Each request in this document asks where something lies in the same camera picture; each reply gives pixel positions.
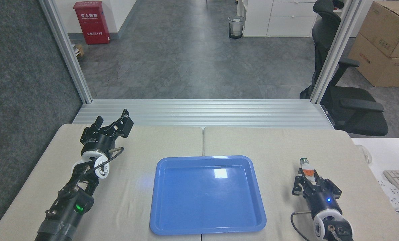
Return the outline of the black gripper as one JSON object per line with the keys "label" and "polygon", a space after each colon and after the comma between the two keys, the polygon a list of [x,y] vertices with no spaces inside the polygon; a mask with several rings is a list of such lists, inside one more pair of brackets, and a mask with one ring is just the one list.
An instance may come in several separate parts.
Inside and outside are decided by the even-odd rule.
{"label": "black gripper", "polygon": [[319,176],[315,169],[298,169],[298,175],[295,177],[292,189],[293,195],[303,195],[308,208],[311,211],[311,217],[314,218],[319,212],[327,209],[333,209],[342,214],[342,210],[337,203],[342,190],[338,188],[330,179],[324,179]]}
{"label": "black gripper", "polygon": [[81,156],[87,151],[96,151],[103,153],[106,157],[112,157],[110,150],[115,148],[117,137],[128,137],[134,125],[127,109],[123,110],[121,117],[117,121],[102,128],[103,134],[99,132],[102,123],[103,118],[98,116],[89,128],[84,129],[80,139],[84,145],[81,150]]}

